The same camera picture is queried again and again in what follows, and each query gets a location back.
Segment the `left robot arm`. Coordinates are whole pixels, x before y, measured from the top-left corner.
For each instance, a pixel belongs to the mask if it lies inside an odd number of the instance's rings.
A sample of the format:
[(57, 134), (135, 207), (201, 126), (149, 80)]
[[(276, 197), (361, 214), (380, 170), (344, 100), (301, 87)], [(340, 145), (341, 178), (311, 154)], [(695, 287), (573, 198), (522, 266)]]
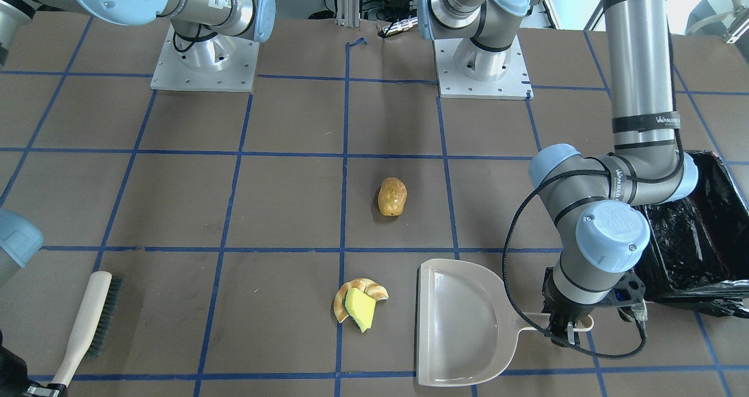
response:
[[(490, 74), (516, 39), (532, 0), (415, 0), (425, 39), (459, 39), (455, 61), (475, 80)], [(562, 240), (562, 252), (542, 288), (548, 325), (521, 319), (554, 344), (581, 351), (573, 325), (597, 307), (619, 308), (634, 320), (645, 343), (642, 296), (615, 291), (629, 285), (631, 269), (650, 241), (639, 205), (684, 199), (698, 169), (683, 149), (681, 117), (672, 79), (667, 0), (602, 0), (611, 71), (614, 151), (584, 157), (560, 143), (530, 162), (533, 184)]]

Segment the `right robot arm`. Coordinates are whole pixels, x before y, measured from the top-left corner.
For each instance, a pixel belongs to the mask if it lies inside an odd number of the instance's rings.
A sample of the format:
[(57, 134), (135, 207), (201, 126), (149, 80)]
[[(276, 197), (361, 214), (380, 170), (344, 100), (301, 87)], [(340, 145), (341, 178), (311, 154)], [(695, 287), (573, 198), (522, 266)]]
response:
[[(170, 20), (150, 85), (187, 92), (249, 92), (259, 45), (270, 39), (276, 14), (275, 0), (1, 0), (3, 66), (17, 29), (45, 6), (121, 26)], [(110, 272), (90, 275), (51, 383), (30, 380), (26, 362), (3, 347), (2, 395), (66, 396), (80, 363), (101, 354), (121, 288), (122, 280)]]

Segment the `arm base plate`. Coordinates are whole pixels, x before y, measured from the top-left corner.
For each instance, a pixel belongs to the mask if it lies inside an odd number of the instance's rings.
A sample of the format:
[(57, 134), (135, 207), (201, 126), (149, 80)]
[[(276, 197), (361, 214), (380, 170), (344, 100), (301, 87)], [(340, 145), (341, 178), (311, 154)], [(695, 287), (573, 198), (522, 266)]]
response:
[(482, 50), (470, 39), (438, 39), (432, 44), (442, 98), (534, 98), (517, 35), (509, 49), (500, 52)]
[(174, 92), (251, 93), (260, 43), (217, 35), (192, 47), (169, 27), (150, 88)]

